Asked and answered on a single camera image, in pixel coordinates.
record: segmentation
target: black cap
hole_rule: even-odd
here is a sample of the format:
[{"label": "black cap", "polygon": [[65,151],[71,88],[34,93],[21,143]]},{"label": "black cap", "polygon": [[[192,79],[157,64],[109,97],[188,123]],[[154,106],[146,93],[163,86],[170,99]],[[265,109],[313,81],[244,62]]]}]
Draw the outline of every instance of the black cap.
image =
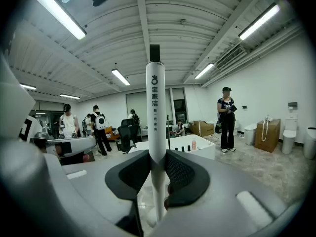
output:
[{"label": "black cap", "polygon": [[70,104],[65,104],[65,105],[64,105],[64,112],[69,111],[70,108],[71,108]]},{"label": "black cap", "polygon": [[231,88],[229,88],[229,87],[224,87],[223,88],[223,91],[231,91],[232,89]]}]

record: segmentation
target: ceiling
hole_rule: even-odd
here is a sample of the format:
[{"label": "ceiling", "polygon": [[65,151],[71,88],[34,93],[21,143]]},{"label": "ceiling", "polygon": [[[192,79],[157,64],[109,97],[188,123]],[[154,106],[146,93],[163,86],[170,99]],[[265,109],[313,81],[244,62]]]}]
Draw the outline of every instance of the ceiling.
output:
[{"label": "ceiling", "polygon": [[[208,63],[239,44],[238,34],[272,2],[281,11],[241,45],[253,51],[296,21],[282,0],[70,0],[63,6],[84,27],[76,39],[36,0],[21,12],[9,65],[21,83],[34,85],[35,99],[80,101],[146,84],[149,44],[160,44],[166,85],[207,82],[214,71],[194,79]],[[111,70],[128,78],[125,86]]]}]

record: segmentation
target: box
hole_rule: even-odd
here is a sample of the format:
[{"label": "box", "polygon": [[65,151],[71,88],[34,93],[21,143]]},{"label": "box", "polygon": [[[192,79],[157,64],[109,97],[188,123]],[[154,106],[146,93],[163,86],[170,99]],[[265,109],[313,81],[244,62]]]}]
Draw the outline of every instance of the box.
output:
[{"label": "box", "polygon": [[205,121],[193,121],[189,123],[189,129],[200,137],[214,134],[214,124],[208,124]]},{"label": "box", "polygon": [[[280,136],[280,127],[280,119],[274,119],[272,122],[269,122],[267,138],[265,141],[262,141],[261,136],[263,130],[263,121],[257,123],[255,147],[272,153],[278,144],[278,139]],[[267,124],[265,124],[265,128],[263,131],[263,138],[266,137],[266,131]]]}]

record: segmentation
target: floor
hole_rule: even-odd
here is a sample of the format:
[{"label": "floor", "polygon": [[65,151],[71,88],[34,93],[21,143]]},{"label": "floor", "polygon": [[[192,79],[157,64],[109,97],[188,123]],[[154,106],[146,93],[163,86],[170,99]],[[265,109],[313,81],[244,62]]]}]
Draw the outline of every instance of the floor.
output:
[{"label": "floor", "polygon": [[[223,154],[220,149],[220,136],[215,134],[208,138],[216,144],[215,160],[234,165],[249,173],[254,178],[276,192],[287,204],[301,199],[306,194],[316,172],[316,161],[308,160],[303,155],[303,147],[294,146],[293,152],[285,155],[281,152],[279,143],[273,153],[269,153],[254,146],[246,145],[244,138],[235,136],[235,152]],[[93,150],[95,160],[121,156],[116,144],[111,142],[112,151],[108,156],[102,156],[97,149]],[[154,207],[153,191],[151,187],[142,187],[138,194],[139,213],[144,235],[148,236],[152,228],[147,224],[147,214]]]}]

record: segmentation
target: office chair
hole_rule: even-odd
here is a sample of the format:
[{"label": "office chair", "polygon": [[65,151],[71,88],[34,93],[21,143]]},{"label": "office chair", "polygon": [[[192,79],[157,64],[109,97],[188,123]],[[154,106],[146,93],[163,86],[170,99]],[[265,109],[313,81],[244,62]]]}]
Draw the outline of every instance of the office chair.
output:
[{"label": "office chair", "polygon": [[120,136],[121,143],[119,144],[119,140],[115,140],[117,144],[117,148],[119,151],[124,152],[123,154],[127,154],[131,149],[130,140],[132,140],[133,144],[137,141],[137,131],[139,129],[139,125],[133,124],[129,126],[120,126],[118,128],[118,133]]},{"label": "office chair", "polygon": [[123,119],[122,122],[120,123],[121,126],[129,126],[133,124],[134,124],[134,120],[132,118]]}]

